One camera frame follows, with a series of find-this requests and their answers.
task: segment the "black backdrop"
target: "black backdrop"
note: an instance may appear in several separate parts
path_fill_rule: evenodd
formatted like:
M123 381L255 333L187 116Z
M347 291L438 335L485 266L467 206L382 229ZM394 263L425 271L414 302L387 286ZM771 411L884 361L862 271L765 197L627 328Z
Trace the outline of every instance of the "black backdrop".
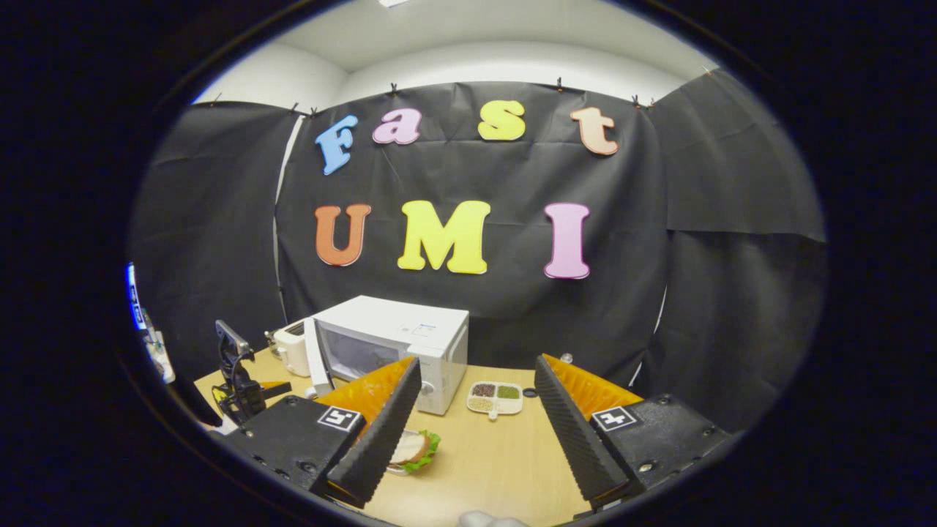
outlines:
M479 137L478 112L495 99L524 104L521 139ZM582 144L570 112L588 106L614 119L614 155ZM380 118L398 108L423 114L419 139L375 143ZM315 139L349 114L358 118L350 161L324 175ZM151 163L131 258L141 301L190 378L216 369L216 318L259 348L265 330L368 294L469 310L472 364L529 368L539 353L572 353L618 384L639 373L638 393L675 393L735 431L779 396L809 347L825 284L811 176L778 121L724 71L650 108L527 83L410 88L306 118L287 154L299 119L260 105L197 105ZM487 272L398 268L401 206L411 200L431 202L443 223L463 201L490 203ZM566 202L591 212L585 279L543 273L552 249L543 208ZM361 257L328 265L316 253L314 211L353 203L372 209ZM348 230L342 214L337 247Z
M649 112L667 180L667 296L637 379L736 431L810 348L826 284L811 174L777 118L716 70Z
M296 115L257 104L193 106L150 161L127 242L141 305L174 369L218 369L215 320L255 349L283 324L273 260L279 174Z
M527 129L512 142L479 136L479 110L489 100L517 100ZM592 154L570 112L597 106L615 121L618 152ZM423 113L412 144L379 144L371 131L391 109ZM322 174L317 136L356 115L348 164ZM664 180L657 135L644 112L604 95L526 83L440 84L334 107L303 123L276 207L280 277L292 320L358 294L467 309L471 364L529 369L537 354L572 353L577 365L626 384L654 329L664 286ZM445 223L467 200L489 203L482 275L446 269L404 270L411 200L432 203ZM371 205L360 259L345 267L315 251L322 205ZM585 279L551 279L552 224L543 208L580 203ZM335 245L348 243L342 215Z

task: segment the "seeds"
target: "seeds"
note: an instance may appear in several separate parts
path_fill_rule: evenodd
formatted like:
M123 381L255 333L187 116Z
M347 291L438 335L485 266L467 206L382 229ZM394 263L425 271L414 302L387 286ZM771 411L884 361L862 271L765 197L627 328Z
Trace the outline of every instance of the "seeds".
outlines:
M521 394L513 386L498 386L498 397L502 399L520 399Z
M495 405L488 399L472 398L468 400L468 407L471 408L472 410L478 410L480 412L488 412L489 410L494 408Z
M476 384L475 387L471 389L471 395L494 397L495 386L493 384Z

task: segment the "white wall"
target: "white wall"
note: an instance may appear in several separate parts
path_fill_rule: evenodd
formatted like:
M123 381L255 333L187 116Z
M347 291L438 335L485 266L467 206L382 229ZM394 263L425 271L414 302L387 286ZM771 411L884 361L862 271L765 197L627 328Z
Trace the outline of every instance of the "white wall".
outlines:
M193 102L239 100L309 113L333 105L335 95L348 73L316 55L285 46L268 44L245 57L209 85Z
M687 80L611 53L541 42L479 42L412 53L355 71L334 104L391 89L471 81L518 81L563 85L613 97L650 102Z
M397 89L438 83L516 81L563 85L626 100L660 100L687 80L611 53L541 42L459 44L346 73L316 55L269 44L234 65L195 100L240 100L309 112Z

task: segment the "sandwich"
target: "sandwich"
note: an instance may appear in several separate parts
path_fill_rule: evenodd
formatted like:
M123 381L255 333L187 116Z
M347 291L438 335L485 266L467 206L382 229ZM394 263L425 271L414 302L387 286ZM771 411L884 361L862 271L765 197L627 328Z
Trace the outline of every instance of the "sandwich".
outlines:
M438 435L428 430L420 430L420 433L404 430L391 456L391 467L413 474L414 471L433 460L432 455L436 453L439 440Z

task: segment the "letter f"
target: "letter f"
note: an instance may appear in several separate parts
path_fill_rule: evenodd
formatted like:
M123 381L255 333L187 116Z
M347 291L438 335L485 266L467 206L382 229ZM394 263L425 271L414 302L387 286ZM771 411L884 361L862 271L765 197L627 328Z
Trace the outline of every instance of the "letter f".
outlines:
M322 173L329 175L349 162L351 154L342 150L342 147L351 147L351 130L348 128L357 124L358 117L347 115L316 138L316 144L321 146L322 155L325 157L325 168L322 169Z

